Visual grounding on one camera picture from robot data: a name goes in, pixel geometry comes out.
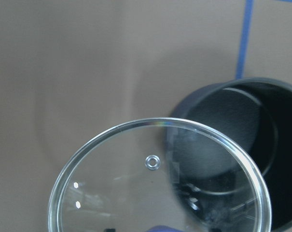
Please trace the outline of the glass lid with blue knob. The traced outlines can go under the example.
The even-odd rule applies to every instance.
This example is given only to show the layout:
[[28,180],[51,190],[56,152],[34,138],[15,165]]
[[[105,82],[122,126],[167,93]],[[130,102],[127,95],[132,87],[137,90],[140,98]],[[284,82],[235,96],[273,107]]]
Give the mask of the glass lid with blue knob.
[[50,232],[268,232],[257,165],[225,134],[170,117],[112,127],[83,145],[51,192]]

